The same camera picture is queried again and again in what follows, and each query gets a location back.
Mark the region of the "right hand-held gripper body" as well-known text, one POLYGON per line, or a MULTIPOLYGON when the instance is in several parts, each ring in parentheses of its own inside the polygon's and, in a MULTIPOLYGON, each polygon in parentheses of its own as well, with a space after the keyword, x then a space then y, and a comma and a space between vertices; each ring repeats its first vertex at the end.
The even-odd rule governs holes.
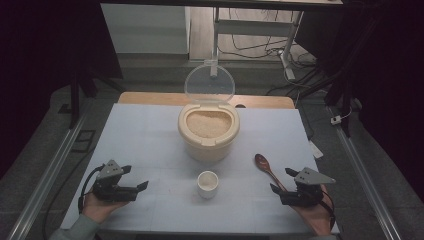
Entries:
POLYGON ((280 199, 283 205, 296 207, 312 207, 323 199, 322 184, 333 184, 334 178, 305 167, 294 178, 295 192, 283 191, 280 199))

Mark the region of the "brown wooden spoon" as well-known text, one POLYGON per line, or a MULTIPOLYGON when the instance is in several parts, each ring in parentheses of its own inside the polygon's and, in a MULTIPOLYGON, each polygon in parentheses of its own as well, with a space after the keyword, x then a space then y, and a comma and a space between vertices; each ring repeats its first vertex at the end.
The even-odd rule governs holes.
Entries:
POLYGON ((256 166, 261 171, 267 173, 274 180, 274 182, 277 184, 278 187, 280 187, 282 190, 285 190, 285 187, 283 186, 283 184, 279 181, 279 179, 272 172, 268 160, 262 154, 257 153, 254 157, 254 161, 255 161, 256 166))

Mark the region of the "white cup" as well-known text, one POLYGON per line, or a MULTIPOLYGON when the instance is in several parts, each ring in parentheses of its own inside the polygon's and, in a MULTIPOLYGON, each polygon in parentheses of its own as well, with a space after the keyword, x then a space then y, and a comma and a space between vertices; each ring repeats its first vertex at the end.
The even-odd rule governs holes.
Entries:
POLYGON ((219 186, 219 178, 212 171, 203 171, 197 178, 198 194, 204 199, 213 198, 219 186))

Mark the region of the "cream plastic rice container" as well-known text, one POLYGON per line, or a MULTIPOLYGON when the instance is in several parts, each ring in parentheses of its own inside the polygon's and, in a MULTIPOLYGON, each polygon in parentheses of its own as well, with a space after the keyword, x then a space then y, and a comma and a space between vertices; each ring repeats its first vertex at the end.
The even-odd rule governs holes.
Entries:
POLYGON ((232 143, 240 130, 240 117, 237 110, 229 104, 187 104, 178 117, 178 131, 185 141, 190 157, 202 162, 218 162, 230 152, 232 143), (230 129, 216 138, 202 138, 193 134, 187 127, 186 118, 198 111, 217 111, 227 113, 232 119, 230 129))

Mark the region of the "rice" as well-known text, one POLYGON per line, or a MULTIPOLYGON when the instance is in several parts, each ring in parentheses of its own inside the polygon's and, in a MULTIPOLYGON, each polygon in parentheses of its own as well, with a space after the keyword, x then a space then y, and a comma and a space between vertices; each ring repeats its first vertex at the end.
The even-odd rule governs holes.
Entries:
POLYGON ((231 125, 231 117, 224 112, 198 111, 190 113, 187 127, 195 135, 202 138, 216 138, 226 133, 231 125))

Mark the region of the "person's left hand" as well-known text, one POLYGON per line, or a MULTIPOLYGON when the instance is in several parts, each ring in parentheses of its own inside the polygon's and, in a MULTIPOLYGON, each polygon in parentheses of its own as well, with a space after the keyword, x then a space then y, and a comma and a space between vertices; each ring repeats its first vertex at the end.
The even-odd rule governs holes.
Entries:
POLYGON ((93 193, 88 193, 84 199, 82 214, 98 224, 102 224, 113 211, 127 205, 127 202, 105 202, 99 200, 93 193))

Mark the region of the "person's right hand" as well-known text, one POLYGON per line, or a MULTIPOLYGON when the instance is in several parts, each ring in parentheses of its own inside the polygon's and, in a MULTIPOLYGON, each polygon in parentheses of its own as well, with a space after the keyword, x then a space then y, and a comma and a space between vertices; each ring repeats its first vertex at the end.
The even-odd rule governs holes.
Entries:
POLYGON ((316 236, 330 236, 332 233, 329 211, 318 204, 313 207, 294 207, 304 223, 316 236))

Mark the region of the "white table cover sheet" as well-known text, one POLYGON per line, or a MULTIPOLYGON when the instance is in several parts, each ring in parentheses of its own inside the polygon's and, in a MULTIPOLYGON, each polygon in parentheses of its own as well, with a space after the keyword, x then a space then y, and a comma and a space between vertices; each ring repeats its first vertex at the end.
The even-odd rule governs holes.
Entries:
POLYGON ((178 106, 116 104, 87 166, 115 160, 130 165, 120 181, 134 187, 148 181, 136 201, 116 210, 103 229, 120 232, 193 234, 303 234, 307 225, 281 204, 254 156, 269 161, 289 190, 293 178, 285 168, 315 168, 300 114, 294 109, 240 110, 240 131, 230 154, 217 163, 192 159, 177 129, 178 106), (219 178, 216 195, 198 194, 197 178, 212 171, 219 178))

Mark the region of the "wooden table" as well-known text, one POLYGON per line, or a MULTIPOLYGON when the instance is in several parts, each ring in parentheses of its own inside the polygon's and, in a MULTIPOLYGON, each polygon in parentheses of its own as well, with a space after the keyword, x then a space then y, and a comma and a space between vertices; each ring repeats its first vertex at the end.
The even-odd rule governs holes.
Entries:
MULTIPOLYGON (((118 102, 121 104, 184 106, 191 100, 183 93, 124 92, 120 95, 118 102)), ((281 96, 234 95, 228 103, 234 107, 244 106, 245 108, 295 108, 291 98, 281 96)))

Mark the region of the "black stand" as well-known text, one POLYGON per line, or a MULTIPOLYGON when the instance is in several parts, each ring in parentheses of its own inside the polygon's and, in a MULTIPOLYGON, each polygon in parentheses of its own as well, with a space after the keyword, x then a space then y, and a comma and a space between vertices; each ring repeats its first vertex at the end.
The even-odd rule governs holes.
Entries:
POLYGON ((326 106, 340 106, 340 122, 338 126, 346 137, 351 136, 349 129, 352 109, 351 85, 347 80, 344 70, 327 75, 316 63, 291 63, 283 70, 284 85, 272 87, 266 92, 270 96, 273 92, 287 89, 288 97, 293 97, 295 102, 312 96, 319 91, 326 90, 324 104, 326 106))
POLYGON ((59 110, 60 113, 70 114, 70 129, 74 129, 80 119, 80 92, 83 92, 89 98, 94 98, 97 95, 98 90, 94 83, 95 79, 100 80, 119 93, 126 91, 125 87, 112 78, 101 74, 95 68, 90 67, 76 71, 70 80, 70 104, 63 105, 59 110))

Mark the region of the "clear round container lid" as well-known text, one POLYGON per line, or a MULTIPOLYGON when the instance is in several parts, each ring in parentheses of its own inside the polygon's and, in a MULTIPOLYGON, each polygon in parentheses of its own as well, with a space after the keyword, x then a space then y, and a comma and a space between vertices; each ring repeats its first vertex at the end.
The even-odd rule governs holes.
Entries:
POLYGON ((235 82, 222 66, 201 65, 188 74, 184 91, 193 101, 228 102, 235 94, 235 82))

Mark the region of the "black curtain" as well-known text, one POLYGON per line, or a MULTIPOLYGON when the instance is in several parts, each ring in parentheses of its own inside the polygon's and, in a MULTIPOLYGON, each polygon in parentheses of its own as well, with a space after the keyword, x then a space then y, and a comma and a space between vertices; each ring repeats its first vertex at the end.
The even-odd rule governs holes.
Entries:
POLYGON ((122 72, 102 0, 0 0, 0 178, 49 109, 54 91, 122 72))
POLYGON ((346 76, 359 118, 424 202, 424 0, 343 0, 353 10, 307 11, 297 43, 328 75, 375 28, 346 76))

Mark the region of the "white cabinet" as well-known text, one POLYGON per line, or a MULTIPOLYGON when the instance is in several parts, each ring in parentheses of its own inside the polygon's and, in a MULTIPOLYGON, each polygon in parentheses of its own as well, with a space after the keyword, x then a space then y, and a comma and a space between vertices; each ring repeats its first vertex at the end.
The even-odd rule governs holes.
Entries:
POLYGON ((101 8, 117 53, 189 53, 189 7, 102 3, 101 8))

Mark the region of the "aluminium rail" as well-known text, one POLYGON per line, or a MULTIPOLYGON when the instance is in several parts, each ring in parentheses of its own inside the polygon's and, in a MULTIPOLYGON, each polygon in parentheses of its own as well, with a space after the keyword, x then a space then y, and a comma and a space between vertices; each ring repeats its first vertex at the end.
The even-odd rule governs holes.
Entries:
POLYGON ((391 216, 385 202, 380 196, 374 182, 371 179, 353 141, 348 137, 341 124, 334 125, 337 135, 348 155, 352 168, 361 184, 361 187, 368 199, 368 202, 373 209, 374 215, 377 218, 381 229, 387 240, 402 240, 401 234, 391 216))
POLYGON ((86 120, 89 110, 90 106, 84 105, 74 126, 67 130, 6 240, 25 240, 86 120))

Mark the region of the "white frame desk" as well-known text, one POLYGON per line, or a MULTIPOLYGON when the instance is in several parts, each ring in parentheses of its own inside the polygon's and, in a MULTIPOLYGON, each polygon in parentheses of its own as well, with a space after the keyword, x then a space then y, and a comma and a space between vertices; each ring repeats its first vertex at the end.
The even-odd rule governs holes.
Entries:
POLYGON ((344 6, 343 0, 100 0, 100 2, 124 5, 212 7, 215 11, 212 49, 214 63, 218 62, 218 36, 220 34, 286 37, 287 43, 280 53, 280 61, 289 80, 294 80, 295 75, 289 66, 288 55, 303 13, 305 11, 339 10, 344 6), (221 8, 290 10, 295 13, 295 16, 290 23, 226 20, 220 18, 221 8))

